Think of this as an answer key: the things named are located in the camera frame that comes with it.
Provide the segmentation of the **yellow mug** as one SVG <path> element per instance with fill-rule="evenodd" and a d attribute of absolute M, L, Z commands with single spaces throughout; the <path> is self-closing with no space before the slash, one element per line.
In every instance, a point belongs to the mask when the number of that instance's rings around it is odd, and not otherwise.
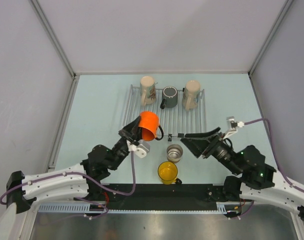
<path fill-rule="evenodd" d="M 161 163 L 158 166 L 157 173 L 161 182 L 165 185 L 182 184 L 182 181 L 178 178 L 177 166 L 170 161 L 165 161 Z"/>

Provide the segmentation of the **beige decorated mug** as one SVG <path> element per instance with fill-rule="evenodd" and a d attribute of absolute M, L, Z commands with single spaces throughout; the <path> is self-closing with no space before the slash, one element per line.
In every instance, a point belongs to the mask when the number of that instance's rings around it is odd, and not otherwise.
<path fill-rule="evenodd" d="M 140 105 L 142 107 L 156 101 L 156 83 L 152 76 L 144 76 L 140 80 Z"/>

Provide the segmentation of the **orange mug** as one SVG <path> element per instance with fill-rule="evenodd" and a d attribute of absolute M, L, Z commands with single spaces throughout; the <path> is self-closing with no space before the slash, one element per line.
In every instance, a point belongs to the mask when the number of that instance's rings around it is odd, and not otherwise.
<path fill-rule="evenodd" d="M 160 141 L 164 137 L 164 131 L 160 125 L 159 117 L 151 111 L 140 113 L 139 127 L 141 128 L 141 137 L 144 141 Z"/>

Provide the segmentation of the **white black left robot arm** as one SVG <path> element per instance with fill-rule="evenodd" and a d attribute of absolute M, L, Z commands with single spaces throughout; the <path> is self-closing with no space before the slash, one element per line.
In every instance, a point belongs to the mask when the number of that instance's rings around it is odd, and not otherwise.
<path fill-rule="evenodd" d="M 120 139 L 109 149 L 99 144 L 87 155 L 87 159 L 62 170 L 25 175 L 15 171 L 6 184 L 6 192 L 0 197 L 0 204 L 9 207 L 16 204 L 18 214 L 28 211 L 31 206 L 47 201 L 63 199 L 85 199 L 97 201 L 108 188 L 101 181 L 111 171 L 118 169 L 128 156 L 142 143 L 139 128 L 141 116 L 124 126 L 118 134 Z"/>

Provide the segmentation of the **dark green mug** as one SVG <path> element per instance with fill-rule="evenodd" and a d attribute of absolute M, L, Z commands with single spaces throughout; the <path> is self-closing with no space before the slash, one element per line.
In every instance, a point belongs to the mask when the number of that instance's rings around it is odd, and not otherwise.
<path fill-rule="evenodd" d="M 165 108 L 171 109 L 178 104 L 178 90 L 173 86 L 167 86 L 162 90 L 162 98 L 160 103 L 160 108 L 163 110 Z"/>

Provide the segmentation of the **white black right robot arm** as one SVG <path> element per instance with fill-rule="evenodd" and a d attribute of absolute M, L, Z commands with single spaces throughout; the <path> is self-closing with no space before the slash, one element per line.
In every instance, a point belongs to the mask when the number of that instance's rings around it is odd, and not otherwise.
<path fill-rule="evenodd" d="M 196 158 L 213 157 L 231 172 L 225 178 L 223 196 L 228 201 L 239 198 L 283 208 L 304 222 L 304 186 L 288 183 L 279 170 L 266 164 L 266 157 L 254 145 L 235 152 L 220 130 L 187 133 L 180 141 Z"/>

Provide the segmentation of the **beige plain mug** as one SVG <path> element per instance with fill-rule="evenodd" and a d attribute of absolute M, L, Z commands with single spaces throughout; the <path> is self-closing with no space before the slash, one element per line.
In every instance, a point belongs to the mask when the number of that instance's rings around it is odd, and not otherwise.
<path fill-rule="evenodd" d="M 195 109 L 199 104 L 201 84 L 197 80 L 189 80 L 183 90 L 182 106 L 186 111 Z"/>

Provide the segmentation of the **silver wire dish rack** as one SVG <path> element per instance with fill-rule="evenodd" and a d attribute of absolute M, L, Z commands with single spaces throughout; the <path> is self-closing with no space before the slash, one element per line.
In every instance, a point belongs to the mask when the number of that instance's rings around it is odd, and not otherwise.
<path fill-rule="evenodd" d="M 156 101 L 152 104 L 141 106 L 140 88 L 130 85 L 123 109 L 121 125 L 125 126 L 135 120 L 141 112 L 150 111 L 159 118 L 164 136 L 171 141 L 188 133 L 203 133 L 207 130 L 205 90 L 199 93 L 196 108 L 186 110 L 182 104 L 183 91 L 178 91 L 178 103 L 173 108 L 161 109 L 162 89 L 156 89 Z"/>

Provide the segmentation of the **stainless steel cup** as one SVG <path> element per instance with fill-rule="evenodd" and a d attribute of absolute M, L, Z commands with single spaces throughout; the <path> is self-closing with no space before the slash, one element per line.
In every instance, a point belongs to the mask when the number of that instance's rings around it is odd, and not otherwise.
<path fill-rule="evenodd" d="M 176 164 L 183 156 L 183 148 L 178 144 L 171 144 L 166 149 L 167 160 Z"/>

